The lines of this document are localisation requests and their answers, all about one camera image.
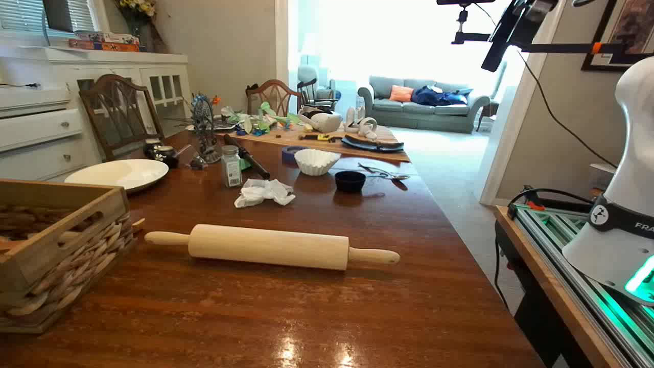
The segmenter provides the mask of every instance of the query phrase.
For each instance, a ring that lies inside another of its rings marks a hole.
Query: picture frame
[[[631,64],[654,56],[654,3],[609,0],[593,42],[624,44],[612,52],[586,54],[586,72],[626,72]]]

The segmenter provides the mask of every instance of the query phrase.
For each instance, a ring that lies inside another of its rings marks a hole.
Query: gray sofa
[[[443,92],[467,94],[466,105],[443,105],[425,106],[415,102],[395,102],[390,101],[393,85],[438,85]],[[471,133],[473,120],[482,106],[490,105],[490,99],[469,85],[443,83],[438,80],[405,80],[405,77],[383,77],[369,75],[367,85],[358,88],[358,97],[364,99],[365,116],[374,116],[378,125],[389,126],[411,126],[411,128],[432,128],[432,130],[458,130]]]

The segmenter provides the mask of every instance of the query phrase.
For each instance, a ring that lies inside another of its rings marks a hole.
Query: cloth napkin
[[[263,201],[274,201],[280,206],[286,206],[295,201],[292,187],[286,187],[280,179],[247,179],[241,188],[241,196],[232,202],[234,208],[256,206]]]

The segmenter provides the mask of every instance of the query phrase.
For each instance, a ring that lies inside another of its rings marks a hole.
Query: bottle
[[[239,158],[239,148],[234,146],[222,146],[222,179],[227,188],[241,187],[242,175],[241,175],[241,158]]]

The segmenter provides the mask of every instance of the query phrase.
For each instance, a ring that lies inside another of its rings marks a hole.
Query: chair back
[[[247,85],[245,88],[247,99],[247,115],[253,115],[259,110],[262,102],[267,102],[269,108],[278,115],[288,115],[290,99],[296,99],[296,105],[301,105],[303,94],[296,89],[290,89],[282,80],[267,80],[262,85]]]
[[[90,89],[80,92],[80,99],[104,159],[124,158],[137,150],[142,152],[148,136],[164,139],[147,88],[135,85],[129,77],[104,73]],[[142,120],[142,102],[147,105],[151,125]]]

